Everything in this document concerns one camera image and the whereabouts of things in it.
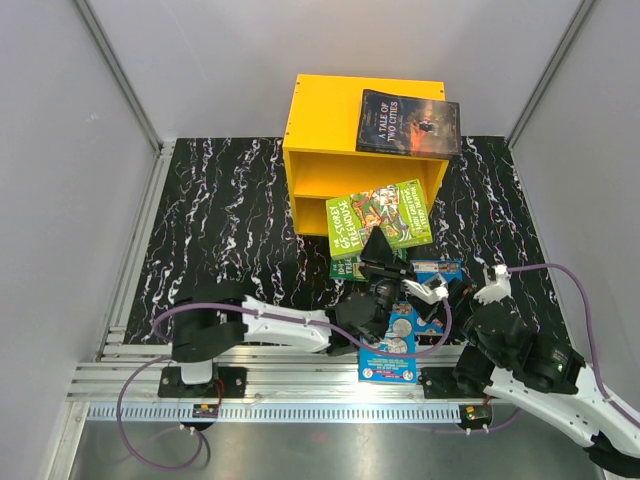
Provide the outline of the lime green 65-Storey Treehouse book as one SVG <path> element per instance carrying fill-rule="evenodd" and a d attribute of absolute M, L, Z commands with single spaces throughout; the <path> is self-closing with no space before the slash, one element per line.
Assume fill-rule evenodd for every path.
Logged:
<path fill-rule="evenodd" d="M 433 242 L 426 196 L 419 180 L 336 197 L 326 201 L 330 256 L 360 255 L 378 227 L 394 249 Z"/>

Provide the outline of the dark Tale of Two Cities book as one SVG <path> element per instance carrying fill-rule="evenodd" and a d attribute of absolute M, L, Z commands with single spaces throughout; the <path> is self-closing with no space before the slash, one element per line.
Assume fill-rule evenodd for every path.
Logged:
<path fill-rule="evenodd" d="M 355 149 L 450 160 L 461 154 L 460 106 L 366 89 Z"/>

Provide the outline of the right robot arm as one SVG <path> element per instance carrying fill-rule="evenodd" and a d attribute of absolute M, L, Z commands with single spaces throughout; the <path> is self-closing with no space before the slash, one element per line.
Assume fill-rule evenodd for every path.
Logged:
<path fill-rule="evenodd" d="M 638 477 L 639 416 L 606 399 L 594 367 L 502 302 L 479 300 L 467 283 L 454 279 L 446 289 L 447 325 L 466 343 L 452 373 L 458 393 L 507 400 L 556 427 L 600 468 Z"/>

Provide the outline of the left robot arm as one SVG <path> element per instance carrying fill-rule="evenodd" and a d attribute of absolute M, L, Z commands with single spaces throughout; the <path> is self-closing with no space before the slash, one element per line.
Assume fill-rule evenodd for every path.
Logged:
<path fill-rule="evenodd" d="M 369 235 L 358 269 L 367 289 L 320 310 L 264 303 L 232 281 L 181 301 L 171 314 L 171 360 L 178 365 L 181 386 L 194 397 L 209 394 L 217 377 L 214 360 L 246 342 L 342 356 L 381 341 L 404 282 L 416 278 L 415 270 L 392 250 L 379 227 Z"/>

